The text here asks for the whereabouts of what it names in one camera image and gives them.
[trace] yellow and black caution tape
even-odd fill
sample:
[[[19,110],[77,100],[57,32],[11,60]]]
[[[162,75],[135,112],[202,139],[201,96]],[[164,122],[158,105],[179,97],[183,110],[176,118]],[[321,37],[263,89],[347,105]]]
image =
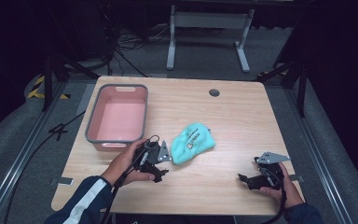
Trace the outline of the yellow and black caution tape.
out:
[[[45,76],[40,75],[37,79],[36,83],[32,87],[30,93],[28,93],[28,98],[45,98],[45,93],[38,93],[40,85],[42,85],[43,81],[45,80]],[[62,94],[60,99],[68,100],[71,98],[71,94]]]

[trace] pink bin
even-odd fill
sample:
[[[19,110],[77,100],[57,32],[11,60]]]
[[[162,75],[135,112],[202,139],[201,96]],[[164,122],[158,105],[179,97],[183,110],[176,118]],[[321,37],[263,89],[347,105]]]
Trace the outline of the pink bin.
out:
[[[139,84],[103,85],[86,129],[97,150],[123,151],[144,136],[147,87]]]

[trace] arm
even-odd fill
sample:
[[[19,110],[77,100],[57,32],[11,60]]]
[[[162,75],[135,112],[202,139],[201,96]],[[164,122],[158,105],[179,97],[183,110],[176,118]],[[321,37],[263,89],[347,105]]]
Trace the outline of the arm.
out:
[[[48,217],[45,224],[99,223],[101,209],[106,208],[113,201],[112,186],[131,165],[135,149],[145,140],[134,142],[129,149],[115,157],[101,176],[86,178],[63,209]],[[124,185],[133,181],[153,179],[154,176],[148,173],[131,172]]]
[[[287,173],[286,167],[280,162],[282,173],[283,173],[283,187],[286,191],[286,203],[284,208],[286,209],[284,214],[284,219],[291,224],[299,223],[324,223],[319,211],[312,205],[305,203],[296,186],[290,180],[289,174]],[[272,188],[260,188],[260,192],[267,194],[268,196],[274,198],[278,202],[281,201],[282,191],[272,189]]]

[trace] wooden table top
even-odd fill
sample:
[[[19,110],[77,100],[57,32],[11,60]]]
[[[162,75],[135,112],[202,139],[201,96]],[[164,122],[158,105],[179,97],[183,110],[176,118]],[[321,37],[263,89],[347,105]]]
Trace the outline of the wooden table top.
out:
[[[62,176],[72,186],[58,186],[52,201],[61,209],[83,179],[100,175],[117,155],[95,149],[85,137],[98,90],[104,84],[143,84],[148,88],[144,137],[156,134],[171,143],[188,124],[200,122],[210,130],[216,146],[191,161],[168,169],[159,183],[134,182],[118,191],[111,211],[138,214],[275,215],[279,207],[270,197],[248,190],[238,174],[260,175],[254,157],[265,151],[288,155],[261,83],[152,77],[100,77],[89,101]],[[211,89],[220,91],[213,97]],[[290,161],[284,162],[289,175]]]

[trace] sleeve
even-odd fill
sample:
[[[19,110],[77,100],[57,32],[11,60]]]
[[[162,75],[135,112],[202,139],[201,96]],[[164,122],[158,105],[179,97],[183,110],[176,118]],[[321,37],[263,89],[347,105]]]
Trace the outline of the sleeve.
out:
[[[288,208],[284,214],[284,219],[290,224],[324,223],[318,209],[307,203]]]
[[[100,211],[113,201],[112,187],[101,176],[83,180],[66,205],[45,220],[45,224],[99,223]]]

